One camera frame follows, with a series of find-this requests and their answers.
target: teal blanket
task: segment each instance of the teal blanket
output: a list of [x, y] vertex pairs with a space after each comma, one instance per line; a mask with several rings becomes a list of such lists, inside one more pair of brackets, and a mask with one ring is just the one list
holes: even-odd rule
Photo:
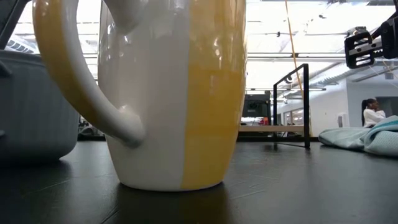
[[398, 156], [398, 116], [386, 118], [371, 129], [328, 129], [319, 134], [319, 140], [327, 146]]

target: mug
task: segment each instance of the mug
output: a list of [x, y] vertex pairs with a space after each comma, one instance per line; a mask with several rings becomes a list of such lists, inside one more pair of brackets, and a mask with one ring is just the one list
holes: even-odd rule
[[76, 27], [78, 0], [36, 0], [42, 58], [65, 98], [105, 133], [120, 182], [158, 191], [219, 184], [246, 82], [245, 0], [105, 0], [98, 83]]

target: woman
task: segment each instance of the woman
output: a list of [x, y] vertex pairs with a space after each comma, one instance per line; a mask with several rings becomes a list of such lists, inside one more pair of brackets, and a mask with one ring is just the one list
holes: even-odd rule
[[384, 118], [386, 118], [386, 114], [380, 110], [377, 100], [367, 99], [362, 101], [362, 125], [364, 128], [373, 128]]

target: black machine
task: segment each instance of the black machine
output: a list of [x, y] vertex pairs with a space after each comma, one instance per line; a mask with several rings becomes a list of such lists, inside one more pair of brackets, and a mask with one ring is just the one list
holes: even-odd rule
[[271, 120], [271, 92], [265, 91], [264, 94], [244, 96], [244, 105], [242, 117], [244, 118], [257, 118], [268, 117]]
[[398, 57], [398, 3], [395, 0], [394, 5], [395, 13], [372, 34], [364, 30], [345, 40], [346, 63], [349, 68], [372, 65], [377, 57]]

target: gray plastic bin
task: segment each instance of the gray plastic bin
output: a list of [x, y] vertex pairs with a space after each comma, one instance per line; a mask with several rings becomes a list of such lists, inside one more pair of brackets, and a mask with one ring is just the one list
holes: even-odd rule
[[57, 161], [75, 147], [78, 119], [40, 56], [0, 50], [0, 166]]

